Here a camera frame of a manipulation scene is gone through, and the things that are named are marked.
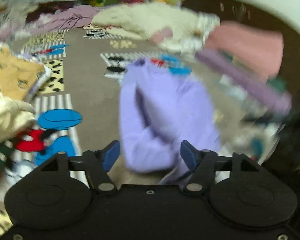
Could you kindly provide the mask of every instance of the dark brown furniture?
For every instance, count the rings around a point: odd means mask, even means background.
[[[300,92],[300,34],[281,19],[240,0],[185,0],[183,7],[217,14],[221,21],[233,20],[263,30],[280,31],[284,37],[279,76],[287,82],[294,102]]]

